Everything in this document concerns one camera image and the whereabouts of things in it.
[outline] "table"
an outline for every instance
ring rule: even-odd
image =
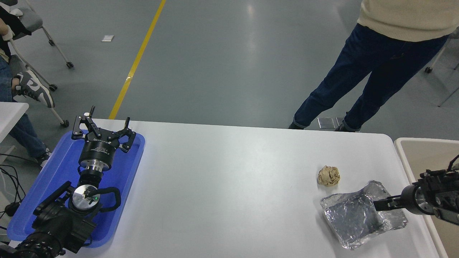
[[[28,109],[27,103],[0,102],[0,142]]]
[[[66,257],[438,257],[422,216],[405,211],[406,228],[355,251],[341,247],[323,218],[319,201],[328,195],[371,179],[392,195],[409,184],[386,135],[138,121],[130,128],[146,147],[118,229],[102,247]],[[324,165],[339,168],[337,186],[317,184]]]

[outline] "foil container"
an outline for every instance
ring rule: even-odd
[[[370,181],[360,191],[334,194],[320,200],[325,219],[341,245],[354,250],[371,238],[408,223],[401,209],[376,211],[373,202],[391,196],[380,182]]]

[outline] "concrete floor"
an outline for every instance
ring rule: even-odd
[[[65,66],[41,30],[17,40],[24,57],[59,87],[56,111],[73,124],[95,105],[94,117],[108,118],[160,0],[30,2],[75,65]],[[116,119],[286,128],[334,64],[359,8],[360,0],[167,0]],[[104,43],[104,35],[115,37]],[[458,62],[452,40],[433,72],[420,71],[361,132],[459,140],[459,93],[437,107],[459,85]],[[365,82],[320,116],[342,117]],[[39,137],[55,147],[69,129],[41,103],[17,100],[30,104]],[[17,145],[11,137],[2,144]],[[27,156],[20,146],[15,154]],[[7,163],[28,189],[39,169]]]

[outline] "robotic arm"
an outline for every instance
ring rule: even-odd
[[[401,195],[374,201],[377,211],[405,208],[414,214],[435,215],[435,217],[459,225],[459,172],[454,162],[447,169],[420,174],[420,179],[405,187]]]
[[[82,246],[91,243],[91,233],[96,227],[92,219],[99,212],[114,211],[121,205],[119,189],[101,189],[99,183],[104,172],[112,167],[116,149],[128,152],[136,133],[128,128],[129,117],[124,128],[118,132],[98,128],[91,118],[93,112],[94,107],[84,116],[76,117],[73,126],[72,139],[85,140],[78,161],[84,168],[78,185],[72,187],[72,183],[67,181],[43,200],[34,210],[37,218],[32,228],[35,232],[15,249],[0,246],[0,258],[54,258],[65,254],[64,249],[77,253]],[[80,130],[80,124],[87,127],[87,134]],[[120,139],[124,136],[128,139],[121,144]],[[116,204],[103,207],[100,195],[109,193],[114,194]]]

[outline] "blue tray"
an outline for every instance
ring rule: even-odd
[[[72,140],[71,131],[66,133],[50,157],[47,165],[41,170],[32,188],[30,188],[16,214],[8,225],[8,237],[12,240],[23,241],[34,232],[32,223],[36,216],[34,209],[54,190],[66,181],[73,187],[77,186],[79,174],[78,159],[83,149],[84,140]],[[107,243],[115,233],[121,213],[123,212],[129,190],[139,166],[140,158],[145,147],[145,138],[137,134],[134,144],[128,153],[116,150],[112,169],[105,171],[100,188],[117,187],[121,192],[121,206],[112,212],[98,213],[93,222],[97,224],[92,232],[92,244],[88,247],[100,247]],[[115,204],[113,194],[101,195],[105,207]]]

